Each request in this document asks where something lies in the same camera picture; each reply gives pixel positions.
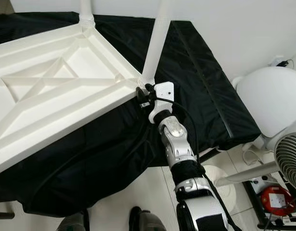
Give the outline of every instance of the white fan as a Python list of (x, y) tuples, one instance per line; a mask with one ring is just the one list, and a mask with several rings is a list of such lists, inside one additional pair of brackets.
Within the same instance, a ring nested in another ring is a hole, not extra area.
[(275, 162), (219, 179), (217, 185), (280, 170), (296, 188), (296, 71), (265, 67), (236, 79), (233, 85), (262, 133), (251, 144), (274, 151)]

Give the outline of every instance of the white floor tile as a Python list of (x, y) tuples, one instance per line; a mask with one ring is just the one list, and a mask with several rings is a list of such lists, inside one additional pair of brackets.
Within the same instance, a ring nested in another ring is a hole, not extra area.
[(162, 171), (163, 171), (163, 174), (164, 174), (164, 177), (165, 177), (165, 181), (166, 181), (166, 185), (167, 185), (167, 188), (168, 188), (168, 192), (171, 196), (171, 200), (172, 200), (172, 204), (173, 204), (173, 208), (175, 210), (175, 213), (177, 215), (177, 212), (176, 212), (176, 207), (177, 207), (177, 199), (176, 199), (176, 193), (174, 191), (175, 189), (175, 183), (173, 181), (173, 177), (172, 177), (172, 173), (169, 169), (168, 166), (166, 167), (162, 167)]
[(0, 212), (15, 213), (14, 219), (0, 220), (0, 231), (55, 231), (62, 218), (24, 213), (19, 202), (0, 203)]
[(232, 216), (235, 224), (243, 231), (259, 231), (257, 228), (258, 219), (254, 209), (248, 209)]
[[(256, 162), (250, 166), (248, 166), (244, 161), (243, 161), (243, 158), (242, 158), (242, 145), (238, 145), (230, 150), (227, 151), (236, 170), (238, 172), (242, 172), (242, 171), (245, 171), (245, 170), (248, 170), (248, 169), (251, 169), (251, 168), (254, 168), (254, 167), (257, 167), (257, 166), (260, 166), (260, 163), (259, 162)], [(260, 150), (256, 150), (256, 154), (257, 156), (263, 161), (263, 163), (268, 163), (268, 162), (271, 162), (274, 160), (274, 156), (273, 156), (273, 153), (270, 152), (270, 153), (266, 153), (264, 151), (260, 151)], [(246, 161), (248, 161), (249, 163), (251, 163), (252, 161), (256, 160), (257, 157), (252, 154), (251, 152), (247, 152), (245, 153), (245, 159)]]
[(148, 168), (126, 189), (97, 202), (90, 210), (91, 231), (127, 231), (133, 206), (157, 215), (168, 231), (178, 222), (161, 167)]
[[(223, 169), (229, 176), (236, 174), (237, 171), (228, 155), (227, 152), (219, 153), (213, 158), (202, 163), (203, 165), (214, 165), (221, 169)], [(244, 189), (242, 183), (234, 185), (236, 190), (236, 204), (232, 211), (230, 211), (231, 215), (237, 214), (241, 211), (247, 210), (252, 207), (252, 204), (249, 200), (248, 194)]]
[[(6, 205), (0, 203), (0, 212), (10, 211)], [(129, 212), (136, 205), (156, 214), (168, 231), (179, 230), (161, 167), (148, 168), (127, 188), (103, 198), (90, 208), (90, 230), (128, 231)], [(11, 209), (15, 218), (0, 220), (0, 231), (55, 231), (62, 220), (26, 214), (18, 202), (12, 202)]]

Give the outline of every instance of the tiled floor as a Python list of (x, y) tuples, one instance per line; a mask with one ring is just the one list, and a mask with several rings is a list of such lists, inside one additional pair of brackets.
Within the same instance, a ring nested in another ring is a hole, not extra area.
[[(243, 168), (240, 155), (241, 146), (223, 152), (209, 159), (204, 165), (215, 165), (232, 175)], [(129, 210), (138, 205), (159, 216), (168, 231), (178, 231), (175, 207), (177, 201), (173, 192), (174, 182), (168, 167), (148, 168), (126, 189), (97, 202), (90, 208), (92, 231), (127, 231)], [(235, 185), (237, 201), (231, 212), (233, 220), (244, 231), (257, 229), (257, 217), (243, 185)], [(0, 220), (0, 231), (54, 231), (61, 218), (49, 218), (25, 214), (18, 202), (10, 203), (15, 211), (14, 220)], [(0, 203), (0, 211), (7, 211), (5, 203)]]

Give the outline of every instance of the red object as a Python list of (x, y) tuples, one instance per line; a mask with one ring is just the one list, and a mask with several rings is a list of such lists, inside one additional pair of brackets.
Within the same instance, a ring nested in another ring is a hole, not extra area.
[(296, 207), (292, 202), (293, 197), (281, 186), (269, 186), (261, 193), (263, 207), (270, 213), (278, 216), (286, 216), (292, 213)]

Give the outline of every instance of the white pole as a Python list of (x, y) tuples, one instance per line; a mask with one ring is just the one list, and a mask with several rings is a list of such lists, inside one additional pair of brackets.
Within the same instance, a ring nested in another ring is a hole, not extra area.
[(150, 44), (145, 60), (142, 76), (138, 79), (138, 84), (144, 87), (149, 83), (154, 85), (154, 76), (166, 39), (167, 31), (172, 18), (172, 8), (174, 0), (161, 0), (158, 16), (154, 22)]
[(95, 19), (91, 11), (90, 0), (81, 0), (79, 19), (80, 19), (79, 24), (82, 27), (85, 27), (85, 28), (95, 27)]
[(218, 180), (215, 181), (215, 186), (220, 187), (228, 184), (236, 184), (236, 183), (240, 183), (240, 182), (252, 179), (254, 177), (260, 177), (260, 176), (277, 172), (277, 171), (279, 171), (279, 168), (276, 162), (273, 161), (243, 172), (239, 172), (237, 174), (234, 174), (228, 177), (219, 178)]

